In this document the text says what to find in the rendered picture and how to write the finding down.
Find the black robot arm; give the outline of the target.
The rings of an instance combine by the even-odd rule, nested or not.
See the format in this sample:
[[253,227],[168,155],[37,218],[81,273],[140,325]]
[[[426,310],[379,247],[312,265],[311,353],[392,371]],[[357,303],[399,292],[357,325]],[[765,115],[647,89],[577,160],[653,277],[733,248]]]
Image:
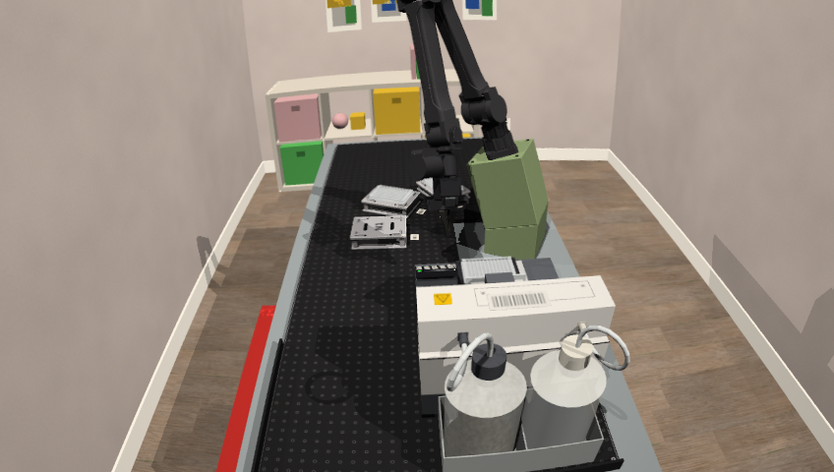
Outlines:
[[[442,206],[455,207],[462,199],[461,177],[448,178],[457,175],[457,154],[446,149],[462,149],[463,138],[447,88],[437,27],[460,81],[461,116],[469,125],[482,125],[483,147],[489,160],[518,153],[506,124],[506,102],[496,87],[490,88],[485,81],[452,0],[396,2],[398,11],[406,13],[411,28],[428,142],[428,148],[411,151],[409,172],[417,180],[433,178],[434,200],[442,200]],[[441,174],[445,178],[435,178]]]

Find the black perforated breadboard table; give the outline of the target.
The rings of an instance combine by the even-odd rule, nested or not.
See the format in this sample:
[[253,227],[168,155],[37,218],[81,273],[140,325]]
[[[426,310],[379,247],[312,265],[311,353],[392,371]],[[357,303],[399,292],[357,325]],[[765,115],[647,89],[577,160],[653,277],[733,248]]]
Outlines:
[[[422,418],[415,265],[459,261],[426,197],[406,248],[351,250],[378,185],[417,191],[427,140],[337,145],[283,343],[258,472],[443,472],[439,418]],[[425,209],[423,214],[416,213]],[[419,234],[419,240],[411,240]]]

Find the white plastic bottle with black cap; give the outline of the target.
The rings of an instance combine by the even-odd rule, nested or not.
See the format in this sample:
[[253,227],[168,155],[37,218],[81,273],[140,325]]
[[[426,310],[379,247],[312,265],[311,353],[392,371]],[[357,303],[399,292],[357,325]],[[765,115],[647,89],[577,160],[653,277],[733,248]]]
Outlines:
[[506,361],[506,351],[494,344],[487,357],[487,343],[467,360],[455,391],[445,382],[444,449],[446,457],[513,451],[524,405],[524,375]]

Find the grey two-compartment bottle holder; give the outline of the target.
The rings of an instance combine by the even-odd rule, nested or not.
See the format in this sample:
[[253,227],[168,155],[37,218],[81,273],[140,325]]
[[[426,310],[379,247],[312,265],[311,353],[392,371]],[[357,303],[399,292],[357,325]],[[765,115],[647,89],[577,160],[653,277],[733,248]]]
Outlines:
[[593,462],[604,440],[597,416],[586,442],[527,449],[520,418],[513,451],[446,457],[444,449],[445,397],[439,396],[439,430],[443,472],[529,472]]

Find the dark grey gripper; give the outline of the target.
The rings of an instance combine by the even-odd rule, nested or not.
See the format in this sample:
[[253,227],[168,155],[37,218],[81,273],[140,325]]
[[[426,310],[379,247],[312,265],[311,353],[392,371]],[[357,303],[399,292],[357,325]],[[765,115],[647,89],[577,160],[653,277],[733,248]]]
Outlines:
[[458,205],[442,206],[442,200],[434,200],[433,197],[426,197],[426,205],[428,210],[437,210],[445,227],[447,238],[450,236],[451,227],[458,213],[458,207],[466,207],[469,204],[469,198],[462,195],[462,199],[458,199]]

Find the grey curved hose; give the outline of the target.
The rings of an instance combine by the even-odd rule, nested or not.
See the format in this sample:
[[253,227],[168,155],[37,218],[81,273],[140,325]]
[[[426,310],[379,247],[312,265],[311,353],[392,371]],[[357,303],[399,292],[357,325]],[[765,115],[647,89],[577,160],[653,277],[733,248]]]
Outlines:
[[577,340],[576,340],[575,347],[576,347],[576,348],[579,348],[579,347],[580,347],[581,340],[582,340],[583,336],[585,336],[585,337],[589,338],[589,337],[588,337],[587,332],[588,332],[588,331],[593,331],[593,330],[597,330],[597,331],[604,332],[604,333],[606,333],[606,334],[610,335],[612,338],[614,338],[614,339],[615,339],[615,340],[619,343],[619,345],[621,346],[621,348],[622,348],[622,349],[623,349],[623,351],[624,351],[624,354],[625,354],[625,362],[624,362],[622,365],[620,365],[620,366],[613,365],[613,364],[609,363],[608,361],[606,361],[606,360],[605,360],[605,359],[604,359],[604,358],[603,358],[603,357],[602,357],[602,356],[601,356],[601,355],[600,355],[600,354],[596,351],[596,349],[595,349],[595,348],[593,348],[593,352],[592,352],[592,353],[595,355],[595,357],[596,357],[596,358],[597,358],[597,359],[598,359],[598,360],[599,360],[599,361],[600,361],[603,365],[605,365],[605,366],[607,366],[608,368],[613,369],[613,370],[615,370],[615,371],[622,371],[623,369],[627,368],[627,366],[628,366],[628,364],[629,364],[629,362],[630,362],[630,359],[629,359],[629,352],[628,352],[628,350],[627,350],[627,347],[626,347],[625,343],[622,341],[622,339],[621,339],[621,338],[620,338],[617,334],[615,334],[613,331],[611,331],[610,329],[608,329],[608,328],[606,328],[606,327],[603,327],[603,326],[600,326],[600,325],[589,325],[588,327],[586,327],[586,328],[582,329],[582,330],[581,330],[581,332],[580,332],[580,334],[579,334],[579,336],[578,336],[578,338],[577,338]]

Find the white plastic bottle with beige cap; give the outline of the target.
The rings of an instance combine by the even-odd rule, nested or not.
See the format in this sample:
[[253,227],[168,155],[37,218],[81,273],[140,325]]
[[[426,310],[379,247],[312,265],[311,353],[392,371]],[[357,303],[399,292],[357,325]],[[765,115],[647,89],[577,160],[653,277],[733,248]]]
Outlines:
[[[533,365],[521,420],[527,449],[584,442],[607,378],[593,357],[585,336],[566,337],[561,350],[539,358]],[[560,355],[559,355],[560,353]]]

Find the white flexible hose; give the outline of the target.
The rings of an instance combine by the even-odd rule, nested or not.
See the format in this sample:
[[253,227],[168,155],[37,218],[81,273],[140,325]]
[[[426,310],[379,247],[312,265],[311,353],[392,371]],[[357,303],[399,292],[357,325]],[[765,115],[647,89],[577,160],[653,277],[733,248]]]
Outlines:
[[[487,357],[493,356],[494,338],[490,333],[482,333],[477,336],[468,346],[466,343],[461,344],[462,355],[459,357],[455,366],[453,367],[447,381],[447,390],[454,391],[460,384],[465,373],[467,359],[472,351],[484,340],[487,340]],[[467,348],[466,348],[467,347]],[[466,362],[465,362],[466,361]],[[461,370],[460,370],[461,369]]]

